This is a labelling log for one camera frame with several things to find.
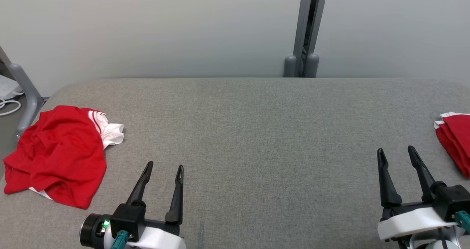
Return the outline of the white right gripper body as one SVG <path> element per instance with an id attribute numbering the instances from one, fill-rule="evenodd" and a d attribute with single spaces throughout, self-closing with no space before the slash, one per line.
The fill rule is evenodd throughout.
<path id="1" fill-rule="evenodd" d="M 425 239 L 459 241 L 459 227 L 454 221 L 446 221 L 430 203 L 405 204 L 381 202 L 382 217 L 377 224 L 382 241 L 418 242 Z"/>

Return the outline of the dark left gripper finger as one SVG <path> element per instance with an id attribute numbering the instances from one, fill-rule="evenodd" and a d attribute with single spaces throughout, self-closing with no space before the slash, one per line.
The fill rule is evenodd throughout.
<path id="1" fill-rule="evenodd" d="M 183 200 L 184 200 L 184 167 L 179 165 L 175 176 L 175 188 L 169 211 L 166 213 L 166 224 L 180 226 L 183 222 Z"/>
<path id="2" fill-rule="evenodd" d="M 153 169 L 153 161 L 150 161 L 146 164 L 146 167 L 143 169 L 142 174 L 140 175 L 134 189 L 132 190 L 130 196 L 127 199 L 126 205 L 133 205 L 142 203 L 143 194 L 145 191 L 146 184 L 151 178 L 151 173 Z"/>

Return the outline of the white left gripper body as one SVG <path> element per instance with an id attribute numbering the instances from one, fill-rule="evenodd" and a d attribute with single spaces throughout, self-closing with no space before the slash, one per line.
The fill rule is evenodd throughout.
<path id="1" fill-rule="evenodd" d="M 80 244 L 93 249 L 186 249 L 179 227 L 163 221 L 146 220 L 146 228 L 137 242 L 112 235 L 110 214 L 89 214 L 80 229 Z"/>

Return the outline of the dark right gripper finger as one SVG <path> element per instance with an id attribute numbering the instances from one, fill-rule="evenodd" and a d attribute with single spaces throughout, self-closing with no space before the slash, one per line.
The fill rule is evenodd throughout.
<path id="1" fill-rule="evenodd" d="M 416 148 L 414 148 L 412 145 L 408 146 L 408 154 L 410 157 L 411 164 L 415 168 L 418 175 L 422 191 L 422 201 L 433 202 L 434 194 L 430 189 L 431 185 L 435 182 L 433 176 L 429 172 L 427 166 L 424 164 Z"/>
<path id="2" fill-rule="evenodd" d="M 383 149 L 377 150 L 378 180 L 380 187 L 380 202 L 383 208 L 401 205 L 402 198 L 396 192 L 395 186 L 389 174 L 389 163 Z"/>

